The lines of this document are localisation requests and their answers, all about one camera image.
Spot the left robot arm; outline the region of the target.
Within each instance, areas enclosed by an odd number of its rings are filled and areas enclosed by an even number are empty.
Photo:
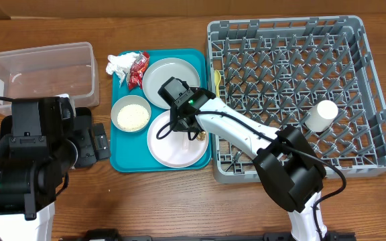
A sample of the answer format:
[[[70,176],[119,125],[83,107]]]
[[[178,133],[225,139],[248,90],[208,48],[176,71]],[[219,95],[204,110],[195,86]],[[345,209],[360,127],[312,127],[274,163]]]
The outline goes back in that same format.
[[[105,128],[67,95],[0,100],[0,240],[50,240],[69,172],[111,156]]]

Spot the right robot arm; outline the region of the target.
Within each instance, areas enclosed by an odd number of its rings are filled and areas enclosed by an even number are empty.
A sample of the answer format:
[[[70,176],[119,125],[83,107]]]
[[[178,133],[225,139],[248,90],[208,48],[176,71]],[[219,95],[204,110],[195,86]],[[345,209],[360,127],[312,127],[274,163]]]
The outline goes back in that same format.
[[[205,88],[171,77],[158,94],[170,106],[168,132],[214,134],[252,159],[268,196],[288,212],[294,240],[323,240],[319,200],[326,170],[300,130],[277,129],[235,111]]]

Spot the white cup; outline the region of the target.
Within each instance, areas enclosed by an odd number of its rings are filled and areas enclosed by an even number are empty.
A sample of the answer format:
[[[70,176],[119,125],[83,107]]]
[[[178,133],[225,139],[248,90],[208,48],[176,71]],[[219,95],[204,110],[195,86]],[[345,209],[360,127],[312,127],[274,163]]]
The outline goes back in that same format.
[[[305,125],[316,133],[325,131],[338,115],[337,105],[330,100],[320,101],[308,111]]]

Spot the yellow plastic spoon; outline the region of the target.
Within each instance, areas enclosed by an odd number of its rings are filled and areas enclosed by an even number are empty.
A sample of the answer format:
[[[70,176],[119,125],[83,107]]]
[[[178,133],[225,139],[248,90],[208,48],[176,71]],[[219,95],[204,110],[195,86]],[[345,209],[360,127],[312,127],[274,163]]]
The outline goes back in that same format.
[[[216,88],[216,97],[220,97],[220,81],[221,81],[221,75],[218,70],[214,71],[214,85]]]

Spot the white round plate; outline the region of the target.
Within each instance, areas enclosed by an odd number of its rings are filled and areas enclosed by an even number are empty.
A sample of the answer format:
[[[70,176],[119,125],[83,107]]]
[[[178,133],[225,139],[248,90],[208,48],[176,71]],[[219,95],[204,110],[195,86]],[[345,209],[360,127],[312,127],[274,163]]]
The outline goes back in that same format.
[[[190,141],[185,132],[172,131],[164,139],[157,139],[157,132],[170,121],[170,111],[157,116],[147,132],[147,147],[159,163],[171,168],[184,168],[196,164],[205,156],[209,137],[206,133],[204,141]]]

